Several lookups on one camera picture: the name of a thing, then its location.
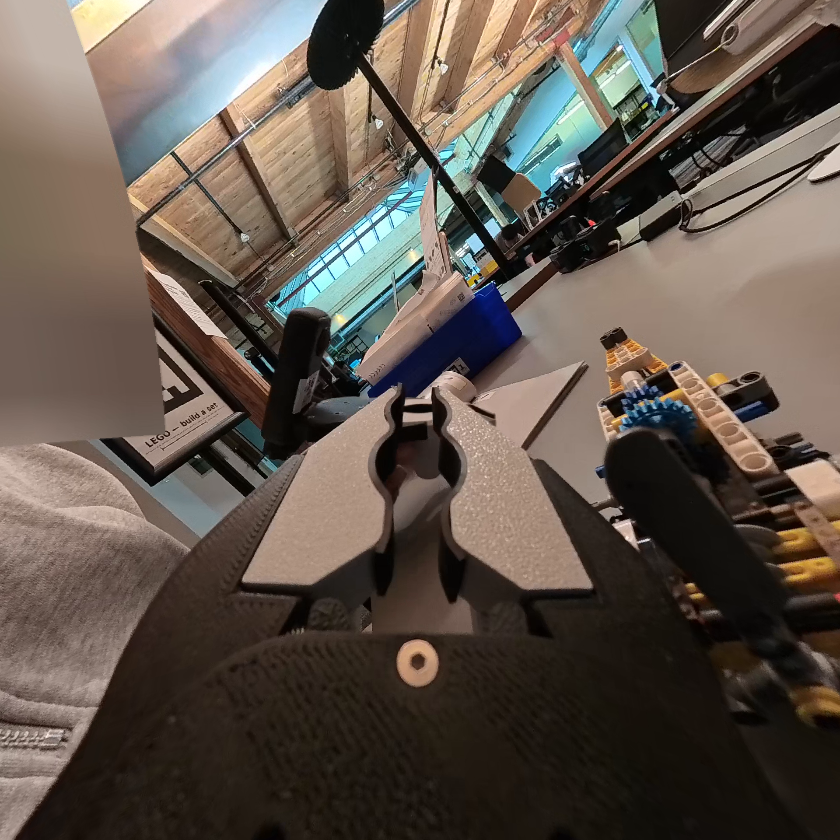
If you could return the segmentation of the black framed paper sign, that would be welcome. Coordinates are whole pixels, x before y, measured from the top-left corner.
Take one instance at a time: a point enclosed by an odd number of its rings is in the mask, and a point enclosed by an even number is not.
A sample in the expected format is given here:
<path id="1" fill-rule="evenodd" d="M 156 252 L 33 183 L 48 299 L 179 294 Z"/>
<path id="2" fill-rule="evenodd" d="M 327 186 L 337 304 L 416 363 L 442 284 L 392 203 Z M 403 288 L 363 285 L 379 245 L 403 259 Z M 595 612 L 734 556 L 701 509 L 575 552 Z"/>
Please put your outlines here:
<path id="1" fill-rule="evenodd" d="M 157 315 L 163 431 L 101 443 L 150 486 L 201 454 L 249 414 L 244 405 Z"/>

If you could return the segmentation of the dark grey power adapter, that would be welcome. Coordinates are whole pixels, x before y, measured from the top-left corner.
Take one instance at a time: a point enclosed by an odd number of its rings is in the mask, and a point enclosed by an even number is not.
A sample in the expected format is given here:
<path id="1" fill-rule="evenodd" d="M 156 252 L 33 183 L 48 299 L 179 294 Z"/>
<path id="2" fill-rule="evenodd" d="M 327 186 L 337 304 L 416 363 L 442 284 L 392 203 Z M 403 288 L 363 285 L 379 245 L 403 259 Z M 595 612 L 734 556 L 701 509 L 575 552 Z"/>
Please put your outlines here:
<path id="1" fill-rule="evenodd" d="M 638 235 L 644 242 L 650 242 L 667 230 L 676 227 L 682 217 L 684 197 L 673 191 L 661 198 L 638 217 Z"/>

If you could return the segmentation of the yellow white lego plane model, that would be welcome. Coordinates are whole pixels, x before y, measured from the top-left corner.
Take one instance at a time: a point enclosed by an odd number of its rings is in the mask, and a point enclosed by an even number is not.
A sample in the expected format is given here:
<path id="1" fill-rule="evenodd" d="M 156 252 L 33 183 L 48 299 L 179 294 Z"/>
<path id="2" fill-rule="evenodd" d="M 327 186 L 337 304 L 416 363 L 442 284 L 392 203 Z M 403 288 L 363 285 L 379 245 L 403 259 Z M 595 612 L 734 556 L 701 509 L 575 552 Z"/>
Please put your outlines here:
<path id="1" fill-rule="evenodd" d="M 615 328 L 600 338 L 596 473 L 614 528 L 664 579 L 722 678 L 731 715 L 786 703 L 838 730 L 838 456 L 749 423 L 779 408 L 764 375 L 705 378 Z"/>

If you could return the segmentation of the blue plastic bin with tag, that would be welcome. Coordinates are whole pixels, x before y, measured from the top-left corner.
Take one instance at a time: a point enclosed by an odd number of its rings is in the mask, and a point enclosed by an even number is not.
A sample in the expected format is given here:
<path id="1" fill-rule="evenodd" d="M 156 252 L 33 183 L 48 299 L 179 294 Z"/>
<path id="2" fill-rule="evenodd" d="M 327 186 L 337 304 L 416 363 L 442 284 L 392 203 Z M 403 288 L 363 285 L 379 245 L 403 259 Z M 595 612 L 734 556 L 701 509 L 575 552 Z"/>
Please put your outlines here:
<path id="1" fill-rule="evenodd" d="M 417 397 L 447 371 L 473 380 L 521 336 L 498 288 L 488 285 L 382 379 L 370 385 L 366 394 L 376 398 L 401 385 L 405 396 Z"/>

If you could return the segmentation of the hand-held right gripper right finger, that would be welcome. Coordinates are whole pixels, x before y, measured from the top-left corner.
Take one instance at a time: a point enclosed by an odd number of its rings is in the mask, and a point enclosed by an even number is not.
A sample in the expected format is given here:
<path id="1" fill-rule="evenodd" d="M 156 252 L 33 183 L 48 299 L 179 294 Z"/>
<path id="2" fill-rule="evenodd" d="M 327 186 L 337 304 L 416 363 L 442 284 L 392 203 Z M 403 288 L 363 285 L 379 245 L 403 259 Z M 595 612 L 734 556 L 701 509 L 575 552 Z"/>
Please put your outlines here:
<path id="1" fill-rule="evenodd" d="M 438 575 L 449 602 L 520 604 L 588 596 L 594 585 L 525 450 L 450 392 L 432 390 L 440 509 Z"/>

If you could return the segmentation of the printed paper sheet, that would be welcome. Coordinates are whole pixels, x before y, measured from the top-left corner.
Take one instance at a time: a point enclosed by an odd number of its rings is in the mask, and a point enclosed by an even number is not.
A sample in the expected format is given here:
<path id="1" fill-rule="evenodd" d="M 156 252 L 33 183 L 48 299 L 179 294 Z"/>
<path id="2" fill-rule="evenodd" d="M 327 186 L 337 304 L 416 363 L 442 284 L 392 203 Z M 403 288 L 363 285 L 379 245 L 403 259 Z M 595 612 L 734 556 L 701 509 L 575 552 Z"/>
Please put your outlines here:
<path id="1" fill-rule="evenodd" d="M 143 273 L 153 312 L 184 342 L 227 341 L 226 334 L 178 282 L 147 266 Z"/>

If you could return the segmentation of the wooden board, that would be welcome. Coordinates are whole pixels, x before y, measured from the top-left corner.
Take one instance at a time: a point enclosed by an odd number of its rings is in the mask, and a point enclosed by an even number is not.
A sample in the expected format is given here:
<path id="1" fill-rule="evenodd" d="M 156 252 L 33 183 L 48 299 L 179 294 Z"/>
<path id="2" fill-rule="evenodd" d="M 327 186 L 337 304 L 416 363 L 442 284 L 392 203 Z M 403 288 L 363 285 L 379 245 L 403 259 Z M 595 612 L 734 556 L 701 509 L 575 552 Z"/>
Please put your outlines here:
<path id="1" fill-rule="evenodd" d="M 153 269 L 151 263 L 142 258 L 143 267 Z M 251 420 L 261 426 L 266 413 L 270 387 L 268 383 L 239 355 L 227 340 L 191 339 L 184 344 L 204 363 L 206 368 L 227 387 L 230 393 L 244 406 Z"/>

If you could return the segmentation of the lego instruction booklet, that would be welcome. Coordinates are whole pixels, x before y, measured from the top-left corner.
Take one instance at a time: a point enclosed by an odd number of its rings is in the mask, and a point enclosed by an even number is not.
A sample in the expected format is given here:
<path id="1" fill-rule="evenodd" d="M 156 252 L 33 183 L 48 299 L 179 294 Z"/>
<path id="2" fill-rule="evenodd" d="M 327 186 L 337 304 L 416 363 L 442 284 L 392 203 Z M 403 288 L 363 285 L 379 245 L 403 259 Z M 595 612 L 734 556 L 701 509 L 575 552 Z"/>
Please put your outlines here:
<path id="1" fill-rule="evenodd" d="M 587 370 L 585 362 L 576 362 L 482 393 L 464 375 L 447 371 L 421 392 L 419 399 L 429 401 L 435 387 L 448 392 L 493 421 L 513 444 L 528 450 Z"/>

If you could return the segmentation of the black round-top pole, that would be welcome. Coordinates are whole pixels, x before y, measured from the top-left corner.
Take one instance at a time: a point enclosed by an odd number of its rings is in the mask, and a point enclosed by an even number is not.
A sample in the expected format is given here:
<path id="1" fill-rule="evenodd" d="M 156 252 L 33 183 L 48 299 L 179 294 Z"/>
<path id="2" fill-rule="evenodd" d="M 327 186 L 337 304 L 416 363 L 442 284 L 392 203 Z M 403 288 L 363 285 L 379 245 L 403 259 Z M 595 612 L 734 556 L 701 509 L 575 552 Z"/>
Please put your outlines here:
<path id="1" fill-rule="evenodd" d="M 410 117 L 373 68 L 367 54 L 382 31 L 385 6 L 382 1 L 328 1 L 321 10 L 308 42 L 308 74 L 325 91 L 345 87 L 360 71 L 373 92 L 394 118 L 408 142 L 419 153 L 430 171 L 430 179 L 441 185 L 462 214 L 488 254 L 497 263 L 502 281 L 513 278 L 506 254 L 489 234 L 434 150 L 417 130 Z"/>

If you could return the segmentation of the black charger dock green light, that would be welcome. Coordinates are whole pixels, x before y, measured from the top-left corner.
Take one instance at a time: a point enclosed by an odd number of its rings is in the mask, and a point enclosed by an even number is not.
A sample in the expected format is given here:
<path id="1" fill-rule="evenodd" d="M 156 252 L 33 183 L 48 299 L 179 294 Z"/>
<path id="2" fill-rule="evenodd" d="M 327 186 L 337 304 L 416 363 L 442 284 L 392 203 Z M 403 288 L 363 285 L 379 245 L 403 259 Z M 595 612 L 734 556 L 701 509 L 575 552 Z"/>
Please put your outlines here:
<path id="1" fill-rule="evenodd" d="M 584 261 L 592 262 L 603 259 L 619 249 L 622 238 L 618 233 L 615 219 L 608 217 L 580 231 L 575 242 L 579 246 Z"/>

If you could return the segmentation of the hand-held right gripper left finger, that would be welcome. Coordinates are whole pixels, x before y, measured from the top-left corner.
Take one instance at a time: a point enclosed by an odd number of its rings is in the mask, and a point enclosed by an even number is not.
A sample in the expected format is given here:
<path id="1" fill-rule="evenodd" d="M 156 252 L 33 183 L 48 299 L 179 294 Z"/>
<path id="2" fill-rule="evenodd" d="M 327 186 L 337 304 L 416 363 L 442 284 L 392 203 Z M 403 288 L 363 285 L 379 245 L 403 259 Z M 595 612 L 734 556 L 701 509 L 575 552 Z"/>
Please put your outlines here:
<path id="1" fill-rule="evenodd" d="M 384 595 L 394 570 L 401 385 L 311 446 L 241 579 L 251 592 L 362 603 Z"/>

